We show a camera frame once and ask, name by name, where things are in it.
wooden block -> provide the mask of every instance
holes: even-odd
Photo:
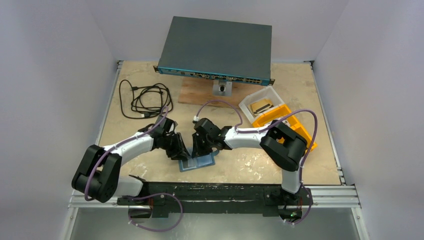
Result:
[[[231,96],[216,96],[212,92],[213,85],[214,81],[210,79],[185,77],[182,80],[178,102],[181,104],[203,105],[210,100],[224,100],[239,109],[239,103],[247,95],[264,88],[261,85],[233,82]],[[230,108],[230,106],[222,102],[211,102],[208,106]]]

beige work surface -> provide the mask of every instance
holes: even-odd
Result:
[[[156,73],[153,70],[153,65],[156,64],[157,62],[133,61],[123,63],[104,124],[100,146],[117,143],[130,137],[138,129],[154,123],[156,120],[156,118],[128,119],[121,114],[118,86],[123,79],[129,80],[133,86],[165,84],[170,90],[174,103],[174,110],[169,113],[168,117],[177,121],[176,131],[182,134],[186,147],[193,145],[194,125],[192,120],[200,106],[178,103],[177,99],[183,78]],[[340,185],[335,157],[310,66],[308,64],[273,63],[271,78],[275,79],[273,88],[292,111],[308,108],[318,116],[318,133],[315,140],[318,146],[306,160],[303,170],[304,183],[308,185]],[[138,117],[137,113],[130,111],[132,94],[126,83],[122,84],[121,92],[124,112],[129,116]],[[157,93],[146,94],[143,97],[143,103],[157,106],[159,104]],[[296,116],[312,135],[314,129],[312,116],[309,113],[300,113]],[[199,117],[210,119],[220,128],[228,125],[234,126],[239,122],[234,110],[226,107],[206,106]],[[242,127],[252,127],[244,115]],[[136,175],[148,181],[158,182],[279,184],[282,181],[280,168],[262,149],[253,148],[223,150],[215,157],[215,165],[186,172],[180,172],[178,161],[167,158],[164,150],[155,149],[122,166],[120,174],[122,176]]]

scratched table surface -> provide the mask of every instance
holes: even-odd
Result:
[[[156,118],[128,119],[122,115],[118,86],[123,79],[129,80],[133,86],[165,84],[170,90],[174,103],[174,110],[168,114],[168,118],[178,123],[176,132],[182,134],[186,147],[193,145],[194,125],[192,120],[200,106],[178,103],[183,78],[156,73],[153,65],[157,65],[157,62],[125,61],[123,63],[100,138],[100,146],[114,144],[130,137],[138,129],[154,123],[156,120]],[[317,148],[309,154],[306,160],[303,170],[304,183],[307,185],[340,185],[335,156],[310,66],[301,63],[273,63],[271,78],[275,79],[273,88],[292,111],[307,108],[313,110],[318,116],[318,131],[315,139]],[[122,84],[121,93],[124,112],[129,116],[139,117],[137,113],[130,110],[132,94],[127,84]],[[146,106],[160,105],[157,93],[148,93],[142,97],[142,100]],[[246,117],[243,114],[242,116],[244,123],[241,127],[252,127]],[[309,113],[299,113],[296,116],[312,135],[314,130],[312,116]],[[219,128],[239,123],[239,118],[234,110],[226,107],[206,106],[199,117],[210,119]],[[280,184],[282,182],[279,167],[262,149],[253,148],[222,150],[215,156],[215,165],[186,172],[180,172],[178,161],[167,158],[164,150],[155,149],[126,163],[122,166],[120,175],[136,175],[147,181],[155,182],[245,184]]]

tabletop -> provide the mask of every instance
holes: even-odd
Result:
[[[153,69],[154,65],[157,65],[157,62],[125,61],[123,63],[104,123],[100,146],[117,143],[156,121],[156,118],[128,119],[122,115],[118,86],[124,79],[129,80],[133,86],[139,87],[156,83],[167,86],[174,104],[174,110],[167,117],[178,123],[175,131],[181,133],[185,146],[193,145],[194,124],[192,121],[200,106],[178,103],[183,78],[156,73]],[[335,156],[310,65],[273,63],[271,78],[275,79],[273,88],[292,111],[303,108],[311,109],[318,117],[318,131],[315,139],[317,147],[309,154],[305,162],[304,183],[307,185],[340,185]],[[128,116],[139,117],[137,113],[130,110],[132,93],[127,84],[122,85],[121,93],[123,111]],[[143,104],[147,106],[160,105],[157,93],[147,93],[142,100]],[[241,128],[251,128],[252,125],[243,114],[242,116],[244,123]],[[296,116],[312,135],[314,130],[312,115],[302,112]],[[232,108],[227,107],[206,106],[199,117],[210,119],[219,128],[239,123],[238,115]],[[180,172],[178,161],[167,158],[164,150],[155,149],[126,163],[122,166],[120,175],[136,175],[152,182],[243,184],[280,184],[282,182],[280,168],[262,149],[256,148],[222,150],[215,156],[215,165],[185,172]]]

black cable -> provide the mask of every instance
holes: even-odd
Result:
[[[123,82],[127,82],[131,87],[132,92],[132,101],[131,101],[131,111],[135,113],[141,114],[140,117],[128,116],[124,113],[124,109],[122,107],[122,95],[121,95],[121,86]],[[141,92],[136,97],[135,91],[142,89]],[[130,81],[124,79],[119,83],[119,105],[120,111],[124,117],[127,119],[150,119],[157,117],[161,114],[161,110],[164,106],[169,106],[168,112],[171,112],[174,108],[174,104],[172,102],[170,90],[162,83],[156,83],[151,86],[133,86]],[[160,94],[160,106],[144,106],[142,102],[142,96],[146,93],[158,93]]]

